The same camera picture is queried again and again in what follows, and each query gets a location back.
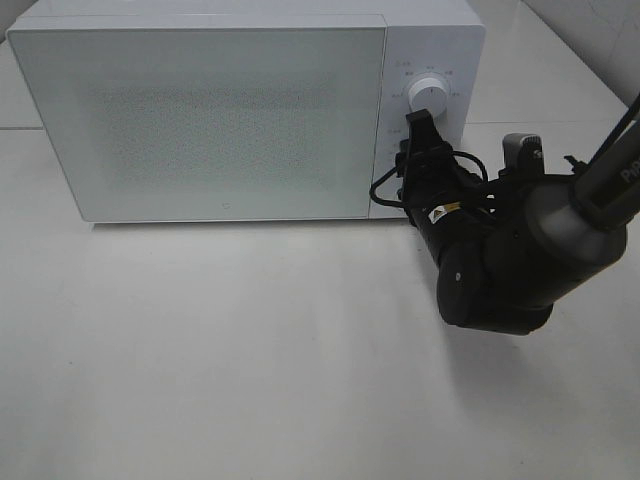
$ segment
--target microwave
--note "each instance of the microwave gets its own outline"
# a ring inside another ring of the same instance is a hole
[[[463,0],[39,0],[7,32],[95,223],[403,216],[372,179],[411,111],[460,141],[484,35]]]

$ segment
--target black cable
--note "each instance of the black cable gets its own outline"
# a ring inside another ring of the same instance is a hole
[[[618,140],[618,137],[620,137],[620,135],[622,135],[622,133],[626,130],[626,128],[633,121],[638,112],[640,112],[640,94],[638,94],[636,99],[629,107],[629,110],[627,110],[627,113],[622,116],[618,124],[613,127],[613,130],[611,130],[609,136],[605,139],[602,145],[600,145],[600,148],[593,155],[593,158],[589,162],[590,164],[595,162],[604,152],[611,148],[611,145],[613,145],[616,140]]]
[[[437,158],[448,157],[448,156],[461,157],[461,158],[466,158],[467,160],[471,160],[480,169],[480,172],[482,173],[482,181],[484,183],[487,183],[489,181],[489,174],[487,173],[487,169],[484,166],[484,163],[482,163],[482,160],[480,160],[478,157],[470,153],[454,150],[451,152],[443,152],[438,155],[431,155],[431,156],[428,156],[427,159],[435,160]],[[403,168],[408,160],[409,159],[404,160],[403,162],[400,162],[398,165],[393,167],[391,170],[385,173],[382,177],[380,177],[378,180],[376,180],[371,184],[371,188],[369,189],[369,197],[371,198],[371,200],[373,200],[375,203],[379,205],[384,205],[385,207],[396,207],[396,208],[407,208],[407,209],[420,207],[420,205],[410,205],[406,202],[401,202],[398,200],[387,200],[386,198],[379,197],[378,194],[376,193],[376,191],[378,190],[378,187],[380,187],[380,185],[382,185],[387,180],[389,180],[394,174],[398,172],[398,170]]]
[[[487,169],[484,166],[484,163],[482,163],[482,160],[480,160],[478,157],[476,157],[475,155],[471,155],[470,153],[467,153],[467,152],[453,151],[451,152],[451,154],[454,157],[462,157],[462,158],[466,158],[467,160],[471,160],[473,163],[475,163],[478,166],[478,168],[480,169],[480,172],[482,172],[482,181],[485,183],[489,181],[489,174],[487,173]]]

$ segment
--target white knob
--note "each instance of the white knob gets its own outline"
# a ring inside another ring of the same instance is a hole
[[[447,109],[449,84],[438,75],[429,75],[413,82],[407,95],[412,112],[426,108],[435,118]]]

